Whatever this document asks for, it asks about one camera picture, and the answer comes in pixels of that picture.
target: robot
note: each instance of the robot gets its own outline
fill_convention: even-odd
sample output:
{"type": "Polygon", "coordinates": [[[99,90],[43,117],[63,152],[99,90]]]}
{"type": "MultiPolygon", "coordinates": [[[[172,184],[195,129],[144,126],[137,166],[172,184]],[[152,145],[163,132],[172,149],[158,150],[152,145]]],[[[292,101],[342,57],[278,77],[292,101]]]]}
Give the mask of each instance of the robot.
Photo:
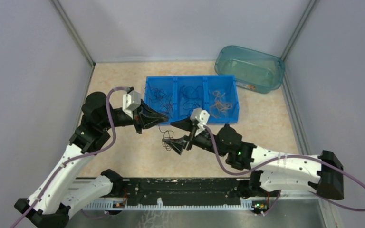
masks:
{"type": "MultiPolygon", "coordinates": [[[[69,145],[53,171],[34,193],[16,202],[15,208],[36,227],[63,228],[78,211],[92,201],[103,196],[122,197],[127,191],[135,193],[128,198],[129,205],[152,205],[159,199],[161,194],[159,190],[168,191],[174,184],[172,181],[156,179],[151,184],[158,185],[149,186],[147,184],[149,179],[123,178],[113,170],[106,170],[84,187],[72,193],[67,192],[82,168],[94,159],[94,156],[88,155],[100,152],[110,139],[107,130],[111,128],[111,124],[114,124],[114,127],[133,125],[136,132],[141,134],[144,129],[168,121],[167,116],[145,104],[133,87],[123,87],[123,90],[127,92],[123,95],[123,105],[116,109],[109,104],[106,106],[106,102],[109,103],[109,97],[104,93],[94,92],[86,98],[82,105],[81,124],[70,138],[69,145]]],[[[163,139],[163,142],[171,146],[178,154],[181,154],[184,149],[190,150],[193,146],[197,146],[215,153],[217,157],[227,156],[225,162],[238,170],[250,170],[260,165],[262,167],[253,171],[249,180],[232,178],[211,181],[209,179],[185,180],[188,184],[183,189],[184,194],[180,195],[181,199],[189,197],[189,194],[186,194],[188,187],[193,191],[201,183],[203,188],[208,186],[210,189],[215,189],[217,185],[218,189],[223,191],[220,197],[217,194],[209,195],[211,201],[204,204],[234,205],[240,203],[240,198],[277,196],[280,190],[307,190],[332,200],[344,198],[341,173],[315,161],[289,158],[290,155],[243,142],[242,135],[228,124],[217,135],[211,135],[206,125],[208,119],[207,111],[201,108],[195,109],[190,117],[171,123],[171,126],[188,131],[189,135],[180,139],[163,139]],[[274,158],[275,161],[263,164],[266,160],[274,158]]],[[[340,161],[330,151],[323,151],[321,155],[310,157],[343,170],[340,161]]],[[[195,196],[206,198],[207,193],[196,192],[195,196]]],[[[181,203],[189,200],[192,199],[183,199],[181,203]]],[[[165,198],[163,203],[176,205],[179,202],[165,198]]]]}

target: label on container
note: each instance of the label on container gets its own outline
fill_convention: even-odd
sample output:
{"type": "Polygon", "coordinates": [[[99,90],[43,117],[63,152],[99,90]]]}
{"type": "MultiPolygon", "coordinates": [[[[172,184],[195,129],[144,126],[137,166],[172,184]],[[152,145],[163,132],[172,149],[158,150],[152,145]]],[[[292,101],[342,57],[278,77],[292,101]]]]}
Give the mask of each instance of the label on container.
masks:
{"type": "Polygon", "coordinates": [[[255,86],[250,85],[250,84],[246,84],[246,83],[242,83],[242,82],[237,82],[236,81],[236,86],[243,87],[243,88],[246,88],[246,89],[249,89],[249,90],[255,90],[255,86]]]}

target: table surface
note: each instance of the table surface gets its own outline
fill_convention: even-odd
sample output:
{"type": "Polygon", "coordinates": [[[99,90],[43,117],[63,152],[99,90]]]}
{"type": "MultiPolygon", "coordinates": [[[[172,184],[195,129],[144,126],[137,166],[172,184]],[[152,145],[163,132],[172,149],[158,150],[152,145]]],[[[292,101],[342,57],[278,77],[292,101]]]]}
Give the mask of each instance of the table surface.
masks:
{"type": "MultiPolygon", "coordinates": [[[[96,64],[88,94],[95,91],[107,94],[116,86],[133,86],[143,95],[147,76],[215,74],[214,61],[96,64]]],[[[237,88],[237,92],[240,115],[238,123],[231,126],[243,135],[242,140],[274,151],[298,154],[281,89],[266,95],[242,88],[237,88]]],[[[121,107],[122,92],[113,93],[110,102],[113,107],[121,107]]],[[[210,129],[216,134],[222,126],[210,125],[210,129]]],[[[186,134],[170,126],[160,128],[173,130],[175,138],[186,134]]],[[[162,146],[162,138],[158,127],[143,130],[142,135],[137,134],[133,126],[118,127],[115,145],[97,155],[79,176],[96,177],[103,170],[112,169],[123,177],[229,177],[221,170],[213,153],[193,147],[178,155],[162,146]]]]}

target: gray wall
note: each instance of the gray wall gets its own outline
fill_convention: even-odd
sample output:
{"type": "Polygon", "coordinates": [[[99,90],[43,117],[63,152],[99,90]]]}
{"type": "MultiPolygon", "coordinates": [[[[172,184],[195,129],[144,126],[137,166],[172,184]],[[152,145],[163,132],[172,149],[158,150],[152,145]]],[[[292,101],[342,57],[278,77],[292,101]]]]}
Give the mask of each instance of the gray wall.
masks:
{"type": "Polygon", "coordinates": [[[60,0],[96,62],[280,56],[309,0],[60,0]]]}
{"type": "Polygon", "coordinates": [[[0,227],[64,151],[89,72],[49,1],[0,0],[0,227]]]}
{"type": "MultiPolygon", "coordinates": [[[[320,1],[287,66],[312,152],[332,150],[365,183],[365,1],[320,1]]],[[[345,198],[365,207],[365,191],[349,179],[345,198]]],[[[365,227],[365,212],[339,212],[345,227],[365,227]]]]}

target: robotic arm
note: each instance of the robotic arm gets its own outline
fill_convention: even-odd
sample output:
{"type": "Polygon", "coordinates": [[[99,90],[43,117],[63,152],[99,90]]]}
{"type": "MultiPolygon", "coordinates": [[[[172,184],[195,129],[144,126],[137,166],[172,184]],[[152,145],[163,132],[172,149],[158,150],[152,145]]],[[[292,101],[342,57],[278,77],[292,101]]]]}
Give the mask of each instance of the robotic arm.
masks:
{"type": "MultiPolygon", "coordinates": [[[[180,139],[163,139],[181,154],[192,146],[200,147],[215,153],[210,134],[205,131],[209,113],[201,108],[192,112],[189,118],[172,122],[171,125],[185,131],[188,136],[180,139]]],[[[343,200],[343,175],[316,161],[286,158],[287,154],[271,151],[249,142],[242,141],[242,135],[226,124],[217,135],[214,135],[218,154],[227,155],[226,163],[231,167],[243,170],[256,167],[272,158],[280,158],[263,165],[251,173],[249,188],[253,192],[271,192],[275,190],[307,190],[331,200],[343,200]]],[[[334,153],[323,151],[321,155],[309,157],[327,162],[343,170],[343,166],[334,153]]]]}
{"type": "MultiPolygon", "coordinates": [[[[26,217],[38,228],[62,228],[69,219],[88,203],[110,193],[120,192],[122,177],[112,170],[106,170],[83,188],[67,193],[83,167],[94,156],[87,156],[67,162],[76,156],[100,150],[110,138],[107,130],[110,122],[106,112],[106,95],[102,92],[91,93],[82,106],[80,126],[69,140],[64,154],[42,185],[27,199],[19,199],[15,208],[20,213],[29,209],[26,217]]],[[[138,134],[162,122],[168,117],[148,107],[133,87],[123,95],[121,108],[110,108],[115,127],[133,125],[138,134]]]]}

